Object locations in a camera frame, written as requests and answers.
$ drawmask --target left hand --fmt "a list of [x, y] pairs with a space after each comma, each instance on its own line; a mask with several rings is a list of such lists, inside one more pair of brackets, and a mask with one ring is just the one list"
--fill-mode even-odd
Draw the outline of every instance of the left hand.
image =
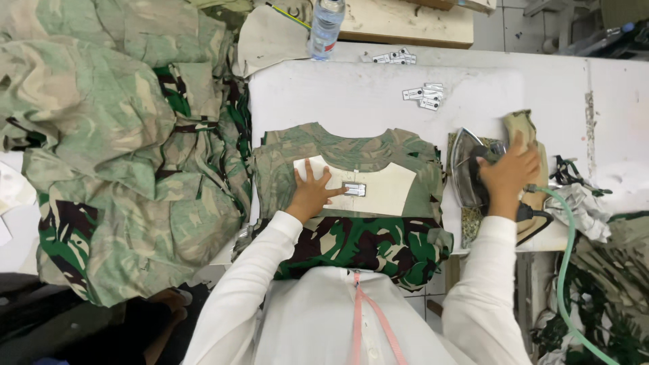
[[309, 162], [308, 158], [304, 161], [304, 166], [306, 167], [306, 181], [302, 180], [297, 169], [293, 170], [297, 189], [293, 194], [291, 205], [284, 211], [296, 217], [302, 224], [318, 215], [325, 204], [331, 204], [330, 197], [344, 194], [349, 190], [349, 188], [333, 190], [325, 188], [327, 182], [331, 179], [329, 166], [324, 167], [322, 179], [319, 180], [313, 177], [311, 162]]

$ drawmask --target hand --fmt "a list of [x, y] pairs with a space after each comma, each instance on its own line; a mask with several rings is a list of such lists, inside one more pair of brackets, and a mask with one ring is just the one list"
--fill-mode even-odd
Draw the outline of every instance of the hand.
[[323, 205], [331, 204], [330, 197], [344, 194], [349, 190], [349, 188], [333, 190], [327, 190], [325, 188], [325, 185], [331, 179], [329, 166], [324, 167], [322, 179], [316, 180], [313, 178], [313, 170], [311, 169], [311, 162], [309, 162], [308, 158], [304, 161], [304, 165], [306, 167], [306, 181], [302, 180], [297, 169], [293, 170], [297, 189], [293, 194], [291, 205], [284, 211], [296, 217], [302, 224], [318, 215], [322, 211]]
[[478, 157], [480, 180], [489, 191], [490, 216], [516, 221], [519, 193], [541, 171], [541, 157], [536, 144], [530, 142], [525, 152], [523, 147], [523, 133], [517, 131], [513, 145], [495, 165]]

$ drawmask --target camouflage shirt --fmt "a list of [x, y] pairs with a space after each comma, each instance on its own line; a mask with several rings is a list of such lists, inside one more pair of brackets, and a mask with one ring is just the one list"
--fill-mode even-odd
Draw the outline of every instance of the camouflage shirt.
[[275, 279], [299, 278], [314, 266], [339, 266], [382, 272], [417, 290], [448, 258], [453, 237], [441, 227], [445, 174], [434, 145], [400, 129], [374, 138], [342, 138], [318, 123], [267, 132], [263, 142], [253, 152], [260, 219], [249, 237], [237, 242], [235, 256], [290, 204], [296, 188], [293, 161], [321, 155], [343, 170], [374, 172], [395, 163], [414, 171], [403, 217], [324, 209], [304, 225], [293, 258], [281, 263]]
[[188, 280], [250, 209], [231, 32], [178, 0], [8, 6], [0, 150], [39, 193], [41, 279], [104, 306]]

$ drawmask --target white shirt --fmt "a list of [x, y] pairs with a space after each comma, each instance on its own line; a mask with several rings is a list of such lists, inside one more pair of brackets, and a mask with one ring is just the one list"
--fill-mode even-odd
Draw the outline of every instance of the white shirt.
[[[301, 230], [293, 216], [275, 214], [210, 294], [183, 365], [349, 362], [353, 272], [313, 268], [300, 280], [271, 285], [279, 263], [293, 255]], [[444, 301], [443, 336], [431, 330], [388, 276], [363, 272], [360, 285], [383, 310], [408, 364], [531, 364], [513, 315], [515, 245], [513, 221], [483, 220], [463, 277]], [[264, 297], [256, 332], [256, 312]], [[361, 334], [361, 364], [396, 364], [366, 301]]]

